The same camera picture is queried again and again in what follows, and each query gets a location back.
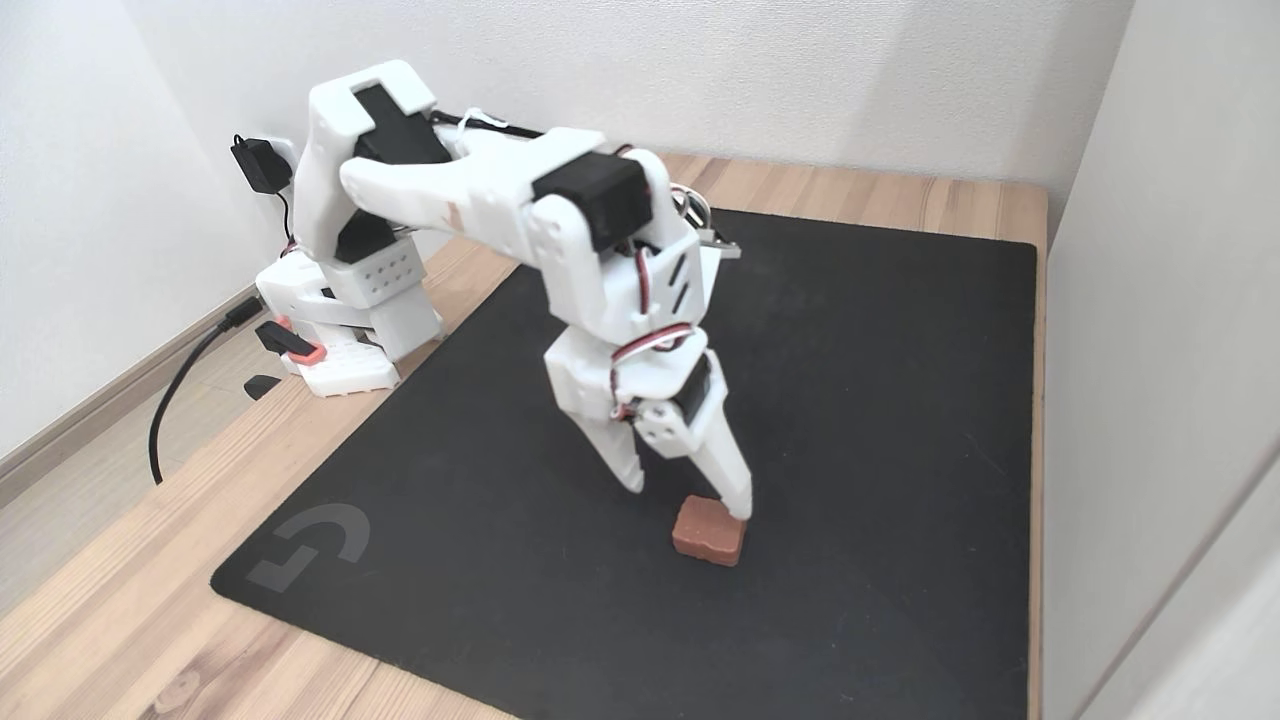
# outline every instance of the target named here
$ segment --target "black cable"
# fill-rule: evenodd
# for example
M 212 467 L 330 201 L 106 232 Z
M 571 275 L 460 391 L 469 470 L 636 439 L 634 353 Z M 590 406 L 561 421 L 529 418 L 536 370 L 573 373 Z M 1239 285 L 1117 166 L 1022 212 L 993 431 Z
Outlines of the black cable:
M 289 254 L 289 250 L 293 250 L 293 246 L 297 245 L 298 241 L 293 240 L 293 231 L 289 229 L 289 201 L 285 200 L 284 195 L 279 192 L 276 192 L 275 196 L 280 199 L 280 202 L 284 202 L 284 238 L 289 241 L 284 246 L 284 250 L 280 251 L 280 258 L 284 258 Z
M 191 351 L 191 355 L 182 363 L 178 368 L 178 374 L 173 377 L 169 383 L 169 389 L 165 391 L 164 397 L 160 398 L 160 405 L 156 406 L 156 414 L 151 416 L 151 430 L 147 433 L 147 457 L 151 460 L 151 479 L 160 484 L 164 482 L 164 475 L 160 473 L 160 421 L 164 420 L 164 411 L 169 409 L 169 402 L 173 400 L 174 393 L 178 392 L 178 386 L 182 380 L 187 378 L 187 373 L 196 365 L 196 360 L 209 350 L 209 346 L 214 343 L 223 333 L 232 331 L 243 325 L 244 323 L 253 319 L 255 315 L 262 311 L 262 301 L 257 297 L 248 297 L 242 300 L 239 305 L 232 307 L 223 319 L 218 322 L 214 329 L 209 331 L 209 334 L 196 345 Z
M 431 122 L 435 124 L 443 123 L 443 124 L 456 126 L 462 122 L 462 118 L 460 115 L 451 115 L 443 110 L 431 110 Z M 529 129 L 516 126 L 507 126 L 507 127 L 493 126 L 484 122 L 480 118 L 467 118 L 467 127 L 479 129 L 492 129 L 493 132 L 500 132 L 502 135 L 511 135 L 515 137 L 524 137 L 525 140 L 532 140 L 535 137 L 543 136 L 543 133 L 535 129 Z

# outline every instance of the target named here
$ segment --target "small brick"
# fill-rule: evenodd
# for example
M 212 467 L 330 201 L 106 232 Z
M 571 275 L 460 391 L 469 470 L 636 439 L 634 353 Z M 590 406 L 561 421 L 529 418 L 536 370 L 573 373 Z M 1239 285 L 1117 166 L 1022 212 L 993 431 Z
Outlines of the small brick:
M 676 552 L 732 568 L 742 553 L 746 523 L 728 514 L 718 500 L 689 496 L 680 506 L 671 541 Z

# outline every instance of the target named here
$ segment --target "logitech logo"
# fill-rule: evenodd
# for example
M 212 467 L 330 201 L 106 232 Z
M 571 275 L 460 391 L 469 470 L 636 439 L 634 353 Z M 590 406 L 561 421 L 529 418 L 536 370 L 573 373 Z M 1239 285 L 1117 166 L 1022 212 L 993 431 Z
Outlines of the logitech logo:
M 332 502 L 329 505 L 308 507 L 280 523 L 280 527 L 271 530 L 271 534 L 292 539 L 298 532 L 311 525 L 319 525 L 320 523 L 333 523 L 342 528 L 342 550 L 338 551 L 338 557 L 347 562 L 360 560 L 360 556 L 365 553 L 365 547 L 369 544 L 369 518 L 355 505 Z M 319 550 L 303 544 L 293 551 L 293 555 L 284 561 L 284 565 L 276 565 L 268 560 L 259 561 L 250 570 L 247 579 L 266 589 L 284 592 L 293 580 L 298 579 L 298 575 L 306 570 L 307 565 L 317 555 L 320 555 Z

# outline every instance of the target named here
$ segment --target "wooden desk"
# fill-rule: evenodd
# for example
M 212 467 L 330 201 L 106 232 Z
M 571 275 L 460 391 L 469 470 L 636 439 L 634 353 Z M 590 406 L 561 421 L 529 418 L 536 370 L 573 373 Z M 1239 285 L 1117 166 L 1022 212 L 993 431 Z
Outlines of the wooden desk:
M 1030 707 L 1038 708 L 1044 191 L 703 156 L 666 160 L 673 179 L 717 208 L 1039 249 L 1029 655 Z M 457 327 L 512 268 L 453 240 L 428 263 L 428 288 Z M 0 620 L 0 717 L 507 717 L 209 588 L 223 559 L 385 397 L 319 400 L 293 377 L 255 404 Z

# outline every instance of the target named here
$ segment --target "black power adapter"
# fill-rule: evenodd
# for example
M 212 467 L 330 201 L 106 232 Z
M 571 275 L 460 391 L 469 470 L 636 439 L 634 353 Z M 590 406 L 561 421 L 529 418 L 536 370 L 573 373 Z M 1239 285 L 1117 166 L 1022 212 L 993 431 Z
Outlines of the black power adapter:
M 236 136 L 232 155 L 253 192 L 275 195 L 293 181 L 293 168 L 265 140 Z

